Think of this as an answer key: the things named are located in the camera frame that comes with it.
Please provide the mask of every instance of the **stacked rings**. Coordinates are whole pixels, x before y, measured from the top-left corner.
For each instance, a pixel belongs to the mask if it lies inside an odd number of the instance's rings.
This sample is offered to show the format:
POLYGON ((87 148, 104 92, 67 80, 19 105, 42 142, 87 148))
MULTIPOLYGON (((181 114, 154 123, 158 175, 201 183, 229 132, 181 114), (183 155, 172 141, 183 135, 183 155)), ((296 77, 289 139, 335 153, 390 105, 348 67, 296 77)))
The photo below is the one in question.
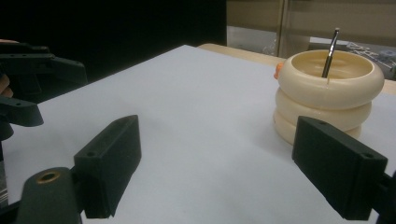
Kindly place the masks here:
POLYGON ((279 72, 276 92, 276 131, 294 142, 299 116, 324 120, 359 137, 372 100, 381 92, 384 76, 371 61, 336 51, 328 78, 321 77, 327 50, 302 52, 288 58, 279 72))

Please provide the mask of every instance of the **orange object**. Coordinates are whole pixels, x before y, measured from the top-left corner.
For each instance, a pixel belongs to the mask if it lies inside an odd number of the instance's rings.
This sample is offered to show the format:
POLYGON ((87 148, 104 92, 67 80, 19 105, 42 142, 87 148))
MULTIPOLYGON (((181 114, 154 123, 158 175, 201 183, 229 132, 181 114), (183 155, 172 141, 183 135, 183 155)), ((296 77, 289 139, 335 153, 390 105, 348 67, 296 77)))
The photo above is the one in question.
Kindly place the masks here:
POLYGON ((275 73, 274 73, 274 78, 275 79, 277 79, 278 77, 279 77, 279 71, 280 71, 280 69, 283 67, 283 63, 278 63, 277 65, 276 65, 276 70, 275 70, 275 73))

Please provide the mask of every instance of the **white table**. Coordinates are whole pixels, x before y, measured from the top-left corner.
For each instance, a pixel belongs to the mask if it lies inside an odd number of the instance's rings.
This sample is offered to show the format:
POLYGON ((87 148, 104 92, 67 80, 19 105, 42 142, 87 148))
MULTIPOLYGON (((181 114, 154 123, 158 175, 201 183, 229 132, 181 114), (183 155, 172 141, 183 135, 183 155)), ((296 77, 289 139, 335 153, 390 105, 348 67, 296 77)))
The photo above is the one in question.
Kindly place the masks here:
MULTIPOLYGON (((72 167, 108 123, 137 114, 143 157, 116 216, 84 223, 349 223, 273 128, 274 69, 183 46, 40 104, 45 123, 13 126, 3 143, 9 202, 21 197, 28 177, 72 167)), ((389 158, 390 175, 395 115, 396 97, 381 93, 361 135, 389 158)))

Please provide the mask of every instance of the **cream ring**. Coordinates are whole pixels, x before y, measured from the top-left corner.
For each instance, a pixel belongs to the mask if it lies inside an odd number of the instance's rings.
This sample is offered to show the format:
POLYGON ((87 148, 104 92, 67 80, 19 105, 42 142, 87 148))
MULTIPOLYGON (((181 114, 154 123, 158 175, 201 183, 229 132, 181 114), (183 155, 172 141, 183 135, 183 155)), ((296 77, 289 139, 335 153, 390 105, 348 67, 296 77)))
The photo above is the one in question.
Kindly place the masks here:
MULTIPOLYGON (((276 110, 274 112, 274 124, 276 132, 289 144, 294 144, 294 137, 296 133, 296 126, 285 120, 282 115, 276 110)), ((346 134, 358 138, 361 135, 361 126, 345 132, 346 134)))
POLYGON ((326 109, 365 105, 381 92, 381 69, 353 53, 336 51, 328 78, 321 77, 327 52, 311 50, 288 58, 279 72, 282 91, 303 105, 326 109))
POLYGON ((370 115, 372 103, 345 110, 326 110, 300 105, 289 98, 280 88, 276 92, 276 109, 292 125, 297 125, 299 116, 320 119, 332 126, 347 131, 360 126, 370 115))

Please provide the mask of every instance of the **black mount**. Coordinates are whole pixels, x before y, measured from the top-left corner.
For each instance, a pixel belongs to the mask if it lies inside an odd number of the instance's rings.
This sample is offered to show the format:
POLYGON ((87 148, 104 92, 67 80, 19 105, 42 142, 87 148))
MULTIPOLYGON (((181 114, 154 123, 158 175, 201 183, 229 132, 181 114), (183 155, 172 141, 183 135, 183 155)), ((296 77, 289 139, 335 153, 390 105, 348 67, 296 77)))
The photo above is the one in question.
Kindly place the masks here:
POLYGON ((0 213, 1 223, 78 224, 114 216, 140 159, 137 115, 110 123, 75 157, 72 169, 55 167, 31 176, 21 200, 0 213))
POLYGON ((348 220, 396 223, 396 173, 388 159, 318 119, 299 117, 292 158, 332 208, 348 220))
POLYGON ((55 57, 45 46, 0 43, 0 69, 14 97, 40 103, 87 84, 83 63, 55 57))
POLYGON ((36 104, 0 95, 0 141, 14 134, 10 123, 34 127, 44 121, 36 104))

